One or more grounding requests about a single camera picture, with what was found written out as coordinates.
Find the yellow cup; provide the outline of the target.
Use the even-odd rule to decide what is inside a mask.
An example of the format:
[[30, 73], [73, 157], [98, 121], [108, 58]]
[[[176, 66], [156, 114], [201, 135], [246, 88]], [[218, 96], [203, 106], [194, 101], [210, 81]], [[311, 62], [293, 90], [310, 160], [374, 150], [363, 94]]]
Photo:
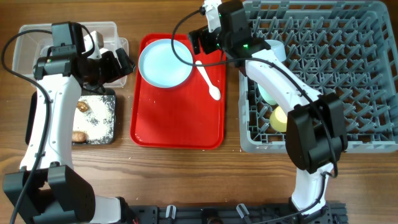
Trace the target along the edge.
[[276, 107], [270, 116], [271, 127], [281, 133], [287, 130], [287, 115], [280, 106]]

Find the white plastic spoon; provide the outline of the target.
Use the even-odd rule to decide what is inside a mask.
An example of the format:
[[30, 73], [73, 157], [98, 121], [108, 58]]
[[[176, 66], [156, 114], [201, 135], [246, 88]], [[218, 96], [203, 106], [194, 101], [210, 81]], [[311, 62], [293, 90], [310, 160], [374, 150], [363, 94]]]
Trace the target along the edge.
[[206, 82], [206, 84], [208, 85], [208, 91], [210, 96], [216, 100], [219, 101], [221, 99], [221, 92], [219, 90], [219, 88], [217, 88], [216, 86], [214, 86], [204, 68], [204, 66], [202, 65], [202, 62], [197, 60], [195, 62], [196, 68], [198, 69], [200, 75], [202, 76], [202, 78], [204, 79], [204, 81]]

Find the orange carrot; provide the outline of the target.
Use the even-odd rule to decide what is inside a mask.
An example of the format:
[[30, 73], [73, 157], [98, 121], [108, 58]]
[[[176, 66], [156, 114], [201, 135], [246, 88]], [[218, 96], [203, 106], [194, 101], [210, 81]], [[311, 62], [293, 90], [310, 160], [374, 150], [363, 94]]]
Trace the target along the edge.
[[82, 131], [74, 131], [72, 133], [72, 142], [84, 143], [87, 142], [87, 134]]

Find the small light blue bowl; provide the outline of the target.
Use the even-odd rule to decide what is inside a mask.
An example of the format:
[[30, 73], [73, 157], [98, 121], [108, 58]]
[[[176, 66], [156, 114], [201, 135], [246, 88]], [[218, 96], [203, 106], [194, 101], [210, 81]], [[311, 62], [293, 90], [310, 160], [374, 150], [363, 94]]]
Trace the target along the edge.
[[278, 62], [284, 62], [286, 60], [286, 52], [283, 42], [278, 40], [266, 40], [266, 43], [270, 46], [270, 49], [266, 53], [266, 60]]

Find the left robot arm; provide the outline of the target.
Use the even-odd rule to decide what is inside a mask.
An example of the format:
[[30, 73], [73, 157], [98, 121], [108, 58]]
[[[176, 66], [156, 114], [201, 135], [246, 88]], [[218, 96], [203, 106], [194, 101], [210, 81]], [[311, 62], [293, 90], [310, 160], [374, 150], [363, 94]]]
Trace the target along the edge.
[[54, 47], [35, 65], [37, 104], [27, 152], [3, 190], [26, 223], [136, 223], [121, 197], [101, 197], [73, 170], [72, 129], [84, 83], [112, 82], [134, 70], [124, 49]]

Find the brown food scrap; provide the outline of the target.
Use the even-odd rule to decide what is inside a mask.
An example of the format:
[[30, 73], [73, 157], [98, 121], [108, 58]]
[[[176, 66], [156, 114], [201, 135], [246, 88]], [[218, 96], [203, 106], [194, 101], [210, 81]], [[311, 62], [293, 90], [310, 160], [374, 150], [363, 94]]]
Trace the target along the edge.
[[80, 112], [82, 112], [82, 113], [84, 113], [84, 112], [86, 112], [86, 111], [89, 110], [89, 106], [88, 106], [85, 102], [83, 102], [83, 101], [79, 101], [79, 102], [77, 103], [76, 108], [77, 108]]

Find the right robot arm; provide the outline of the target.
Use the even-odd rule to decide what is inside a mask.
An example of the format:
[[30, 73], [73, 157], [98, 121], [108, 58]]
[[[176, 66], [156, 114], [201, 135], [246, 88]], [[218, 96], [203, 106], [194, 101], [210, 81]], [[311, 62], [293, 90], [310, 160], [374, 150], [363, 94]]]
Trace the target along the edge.
[[198, 13], [208, 24], [189, 33], [194, 53], [221, 50], [280, 106], [287, 117], [286, 151], [297, 167], [292, 206], [302, 217], [319, 212], [327, 181], [338, 175], [337, 162], [348, 147], [341, 100], [293, 74], [283, 64], [284, 44], [255, 36], [241, 1], [204, 1]]

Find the large light blue plate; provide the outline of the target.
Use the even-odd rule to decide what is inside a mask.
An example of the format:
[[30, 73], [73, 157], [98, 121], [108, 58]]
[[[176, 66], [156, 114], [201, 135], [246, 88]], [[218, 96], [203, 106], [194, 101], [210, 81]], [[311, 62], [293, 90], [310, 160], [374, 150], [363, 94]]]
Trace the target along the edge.
[[182, 84], [191, 74], [193, 56], [186, 45], [174, 40], [177, 55], [172, 50], [171, 39], [159, 39], [149, 43], [139, 56], [139, 73], [143, 79], [158, 88], [172, 88]]

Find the green bowl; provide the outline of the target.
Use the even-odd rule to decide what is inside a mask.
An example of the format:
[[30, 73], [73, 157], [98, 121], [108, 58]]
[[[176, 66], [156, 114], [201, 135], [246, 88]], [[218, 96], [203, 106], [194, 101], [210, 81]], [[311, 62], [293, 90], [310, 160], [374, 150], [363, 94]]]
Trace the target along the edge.
[[257, 88], [258, 88], [258, 90], [259, 90], [259, 92], [260, 92], [260, 94], [261, 94], [261, 96], [262, 96], [262, 99], [263, 99], [267, 104], [269, 104], [269, 105], [271, 105], [271, 106], [274, 106], [274, 105], [277, 104], [276, 100], [273, 99], [273, 97], [271, 97], [270, 94], [268, 94], [268, 92], [266, 92], [265, 89], [264, 89], [262, 86], [257, 85]]

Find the white napkin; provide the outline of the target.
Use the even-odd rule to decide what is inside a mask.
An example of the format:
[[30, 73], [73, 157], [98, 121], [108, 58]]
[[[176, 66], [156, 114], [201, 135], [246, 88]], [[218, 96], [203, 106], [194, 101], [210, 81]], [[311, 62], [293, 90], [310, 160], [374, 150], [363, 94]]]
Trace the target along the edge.
[[97, 31], [93, 31], [90, 34], [94, 40], [94, 43], [92, 43], [91, 37], [88, 34], [85, 35], [84, 36], [85, 49], [87, 51], [91, 50], [93, 47], [95, 49], [94, 52], [88, 58], [101, 59], [102, 54], [108, 51], [108, 49], [104, 47], [103, 36]]

